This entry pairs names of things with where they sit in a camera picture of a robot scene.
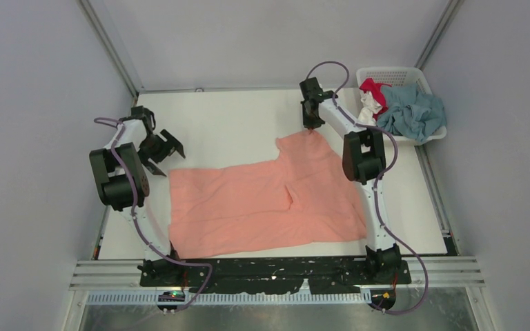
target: white plastic basket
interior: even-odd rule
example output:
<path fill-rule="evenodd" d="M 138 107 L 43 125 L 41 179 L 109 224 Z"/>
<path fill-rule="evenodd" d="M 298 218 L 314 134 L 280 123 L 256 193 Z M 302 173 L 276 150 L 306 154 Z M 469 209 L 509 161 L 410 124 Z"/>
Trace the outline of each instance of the white plastic basket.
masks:
<path fill-rule="evenodd" d="M 424 73 L 417 68 L 410 67 L 367 67 L 360 68 L 357 70 L 357 82 L 358 85 L 367 79 L 372 78 L 376 83 L 385 83 L 392 86 L 405 86 L 413 83 L 418 84 L 418 88 L 426 94 L 432 94 L 429 88 L 428 82 Z M 446 136 L 446 127 L 442 126 L 437 129 L 428 139 L 424 142 L 432 141 L 435 139 L 442 139 Z M 398 143 L 410 143 L 413 145 L 422 145 L 421 143 L 406 138 L 403 136 L 395 136 L 395 140 Z"/>

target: gray floor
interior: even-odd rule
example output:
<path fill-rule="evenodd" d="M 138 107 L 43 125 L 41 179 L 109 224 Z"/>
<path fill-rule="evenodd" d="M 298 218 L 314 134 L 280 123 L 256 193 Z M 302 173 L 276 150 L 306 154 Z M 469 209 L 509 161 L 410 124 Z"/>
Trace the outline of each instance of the gray floor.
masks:
<path fill-rule="evenodd" d="M 398 289 L 393 309 L 408 308 L 421 290 Z M 267 305 L 196 307 L 162 316 L 156 307 L 86 308 L 83 331 L 95 330 L 477 330 L 464 288 L 430 289 L 424 305 L 404 316 L 388 316 L 367 305 Z"/>

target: pink t-shirt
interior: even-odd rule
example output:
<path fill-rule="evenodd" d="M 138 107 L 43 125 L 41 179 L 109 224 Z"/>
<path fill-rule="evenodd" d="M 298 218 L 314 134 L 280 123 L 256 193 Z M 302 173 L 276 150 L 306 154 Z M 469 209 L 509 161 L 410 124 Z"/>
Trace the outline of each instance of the pink t-shirt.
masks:
<path fill-rule="evenodd" d="M 183 259 L 366 236 L 360 196 L 316 131 L 277 139 L 276 160 L 171 170 L 170 240 Z"/>

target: folded fabric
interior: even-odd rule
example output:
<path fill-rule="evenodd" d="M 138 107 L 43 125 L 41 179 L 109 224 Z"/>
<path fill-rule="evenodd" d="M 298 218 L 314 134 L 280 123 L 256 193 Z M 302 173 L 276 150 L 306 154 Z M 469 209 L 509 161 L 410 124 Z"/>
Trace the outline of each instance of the folded fabric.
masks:
<path fill-rule="evenodd" d="M 277 139 L 276 160 L 171 170 L 170 240 L 183 259 L 366 236 L 360 196 L 316 131 Z"/>
<path fill-rule="evenodd" d="M 365 92 L 360 98 L 360 101 L 362 102 L 362 109 L 358 115 L 359 121 L 369 126 L 376 126 L 377 122 L 373 116 L 379 114 L 383 106 L 373 98 L 371 91 Z"/>
<path fill-rule="evenodd" d="M 391 86 L 385 83 L 375 83 L 372 78 L 365 79 L 362 84 L 360 84 L 359 89 L 363 92 L 370 92 L 373 95 L 373 98 L 383 107 L 379 112 L 373 114 L 373 118 L 377 120 L 379 115 L 387 111 L 387 102 L 385 96 L 381 92 L 382 86 Z"/>
<path fill-rule="evenodd" d="M 446 125 L 444 104 L 438 97 L 408 86 L 382 86 L 389 109 L 379 116 L 377 126 L 423 143 L 441 126 Z"/>

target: teal garment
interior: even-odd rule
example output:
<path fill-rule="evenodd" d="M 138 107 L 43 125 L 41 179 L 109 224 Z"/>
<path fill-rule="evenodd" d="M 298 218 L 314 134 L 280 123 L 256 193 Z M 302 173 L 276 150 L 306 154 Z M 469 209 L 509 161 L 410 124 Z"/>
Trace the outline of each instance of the teal garment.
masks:
<path fill-rule="evenodd" d="M 418 85 L 381 86 L 388 110 L 379 115 L 377 126 L 390 133 L 423 143 L 446 125 L 444 104 L 438 97 L 418 90 Z"/>

